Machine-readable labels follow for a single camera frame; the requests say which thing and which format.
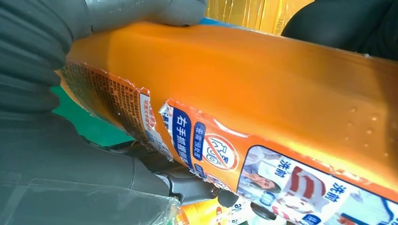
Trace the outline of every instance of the green surface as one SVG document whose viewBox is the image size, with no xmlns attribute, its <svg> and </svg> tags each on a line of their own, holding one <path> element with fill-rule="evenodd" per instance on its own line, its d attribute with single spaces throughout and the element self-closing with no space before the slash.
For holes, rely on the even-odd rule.
<svg viewBox="0 0 398 225">
<path fill-rule="evenodd" d="M 60 97 L 61 106 L 54 113 L 70 120 L 80 135 L 102 146 L 114 145 L 132 140 L 119 128 L 91 116 L 86 110 L 77 105 L 61 87 L 53 88 L 53 92 Z"/>
</svg>

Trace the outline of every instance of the clear plastic sheet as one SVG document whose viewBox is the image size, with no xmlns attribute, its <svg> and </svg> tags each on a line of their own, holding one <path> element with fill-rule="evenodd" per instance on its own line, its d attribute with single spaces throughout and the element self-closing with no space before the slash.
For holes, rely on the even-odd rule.
<svg viewBox="0 0 398 225">
<path fill-rule="evenodd" d="M 125 188 L 34 179 L 0 171 L 0 225 L 163 225 L 179 202 Z"/>
<path fill-rule="evenodd" d="M 209 0 L 206 16 L 280 35 L 287 22 L 314 0 Z"/>
</svg>

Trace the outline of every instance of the label residue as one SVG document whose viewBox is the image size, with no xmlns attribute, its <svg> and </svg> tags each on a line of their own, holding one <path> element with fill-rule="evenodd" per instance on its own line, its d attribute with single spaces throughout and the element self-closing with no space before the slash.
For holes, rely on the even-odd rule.
<svg viewBox="0 0 398 225">
<path fill-rule="evenodd" d="M 172 159 L 155 130 L 156 119 L 147 89 L 138 89 L 129 81 L 71 59 L 61 76 L 66 91 L 92 115 L 124 129 L 149 150 L 157 150 Z"/>
</svg>

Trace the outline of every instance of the orange plastic bottle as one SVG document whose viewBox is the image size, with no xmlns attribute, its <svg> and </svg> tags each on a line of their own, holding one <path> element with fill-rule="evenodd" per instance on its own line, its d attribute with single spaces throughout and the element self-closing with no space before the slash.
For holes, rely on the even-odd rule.
<svg viewBox="0 0 398 225">
<path fill-rule="evenodd" d="M 77 42 L 62 82 L 204 179 L 294 223 L 337 223 L 398 208 L 397 72 L 283 37 L 143 22 Z"/>
</svg>

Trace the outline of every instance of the orange label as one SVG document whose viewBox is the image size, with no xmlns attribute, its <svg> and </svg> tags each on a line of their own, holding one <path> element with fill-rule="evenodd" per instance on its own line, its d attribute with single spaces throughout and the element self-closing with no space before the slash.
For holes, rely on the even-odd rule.
<svg viewBox="0 0 398 225">
<path fill-rule="evenodd" d="M 230 130 L 172 99 L 160 114 L 174 150 L 193 173 L 293 223 L 381 225 L 398 216 L 393 190 L 344 176 L 265 138 Z"/>
</svg>

